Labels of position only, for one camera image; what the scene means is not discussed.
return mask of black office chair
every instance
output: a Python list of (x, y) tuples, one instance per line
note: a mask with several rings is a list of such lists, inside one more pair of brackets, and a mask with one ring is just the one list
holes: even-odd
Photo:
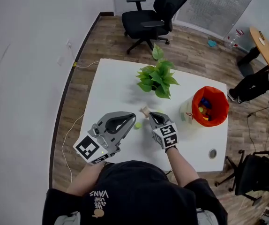
[(253, 205), (257, 205), (262, 197), (252, 197), (246, 193), (250, 191), (268, 191), (269, 192), (269, 158), (256, 156), (256, 154), (268, 154), (268, 151), (254, 152), (252, 155), (247, 155), (244, 159), (244, 150), (239, 151), (241, 159), (239, 165), (229, 158), (225, 157), (234, 169), (234, 173), (222, 182), (216, 182), (215, 186), (218, 187), (220, 184), (232, 179), (234, 182), (232, 188), (228, 189), (232, 192), (235, 188), (235, 195), (243, 195), (246, 198), (253, 201)]
[(122, 22), (125, 28), (125, 36), (129, 35), (132, 39), (139, 39), (128, 50), (130, 50), (146, 41), (150, 49), (153, 50), (151, 39), (170, 41), (159, 35), (166, 35), (172, 31), (172, 17), (187, 0), (155, 0), (153, 10), (142, 10), (141, 2), (146, 0), (126, 0), (126, 2), (135, 2), (138, 11), (131, 11), (122, 14)]

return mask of white table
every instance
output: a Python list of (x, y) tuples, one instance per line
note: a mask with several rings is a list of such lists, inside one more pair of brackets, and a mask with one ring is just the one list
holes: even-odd
[[(101, 59), (92, 84), (84, 113), (81, 133), (88, 131), (104, 114), (116, 111), (136, 114), (136, 122), (142, 128), (132, 128), (125, 139), (121, 140), (121, 151), (107, 159), (118, 163), (139, 160), (152, 163), (164, 171), (171, 166), (167, 155), (160, 145), (152, 139), (149, 120), (139, 110), (147, 105), (151, 111), (162, 110), (176, 124), (179, 132), (178, 150), (198, 172), (220, 171), (223, 169), (228, 119), (216, 127), (192, 129), (181, 122), (179, 106), (204, 86), (212, 86), (224, 92), (226, 85), (204, 77), (173, 70), (178, 85), (171, 85), (171, 100), (158, 98), (154, 91), (144, 92), (136, 85), (137, 71), (146, 64)], [(217, 150), (214, 159), (209, 151)]]

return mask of white wall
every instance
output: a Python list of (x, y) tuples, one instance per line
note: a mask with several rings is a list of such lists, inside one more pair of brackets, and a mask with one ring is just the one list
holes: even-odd
[(249, 33), (250, 26), (262, 31), (269, 40), (269, 0), (252, 0), (231, 30), (231, 33), (236, 29), (242, 29), (245, 32), (239, 40), (239, 45), (246, 50), (255, 46)]
[[(0, 0), (0, 225), (41, 223), (54, 124), (73, 58), (112, 0)], [(59, 56), (64, 57), (61, 66)]]

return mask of wooden floor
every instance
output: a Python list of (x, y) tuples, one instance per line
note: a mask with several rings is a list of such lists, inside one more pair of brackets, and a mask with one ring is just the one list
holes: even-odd
[[(243, 78), (237, 69), (236, 57), (244, 53), (239, 50), (233, 52), (226, 50), (221, 40), (178, 26), (174, 26), (173, 32), (167, 37), (171, 41), (170, 45), (165, 45), (164, 42), (160, 41), (157, 44), (164, 50), (165, 57), (174, 62), (177, 70), (226, 83), (228, 88), (234, 87)], [(207, 45), (208, 39), (216, 41), (217, 46), (209, 47)], [(126, 49), (132, 43), (132, 39), (124, 36), (124, 29), (119, 17), (101, 17), (83, 49), (78, 66), (87, 66), (94, 61), (100, 60), (100, 58), (155, 65), (156, 62), (152, 59), (147, 44), (136, 47), (130, 55), (126, 55)], [(260, 70), (263, 66), (259, 62), (253, 61), (255, 71)], [(96, 69), (97, 64), (89, 68), (77, 67), (68, 88), (60, 118), (53, 162), (53, 187), (60, 190), (65, 190), (70, 183), (70, 171), (66, 166), (61, 147), (67, 131), (76, 119), (84, 113)], [(251, 102), (245, 102), (240, 105), (230, 102), (226, 154), (235, 163), (239, 161), (238, 151), (240, 149), (245, 149), (247, 154), (254, 151), (248, 133), (247, 115), (266, 107), (268, 101), (269, 92)], [(82, 118), (76, 122), (63, 146), (73, 177), (84, 167), (83, 159), (75, 154), (72, 147), (79, 136), (81, 123)], [(265, 147), (268, 148), (268, 111), (264, 110), (250, 117), (249, 125), (256, 150), (260, 151)], [(220, 187), (214, 186), (216, 180), (221, 181), (231, 173), (230, 166), (225, 164), (222, 172), (202, 172), (200, 176), (209, 181), (210, 187), (227, 210), (229, 224), (256, 224), (263, 209), (269, 203), (269, 193), (250, 193), (255, 197), (258, 197), (258, 195), (263, 196), (262, 203), (255, 208), (251, 206), (252, 202), (250, 200), (228, 192), (228, 188), (232, 185), (232, 180)], [(173, 173), (169, 174), (169, 179), (171, 182), (176, 182)]]

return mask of plastic bottle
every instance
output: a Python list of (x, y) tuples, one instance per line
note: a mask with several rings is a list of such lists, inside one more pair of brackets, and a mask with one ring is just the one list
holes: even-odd
[(242, 30), (236, 30), (236, 33), (229, 34), (226, 38), (226, 41), (224, 42), (224, 46), (228, 49), (232, 49), (233, 47), (238, 46), (238, 39), (244, 35), (244, 32)]

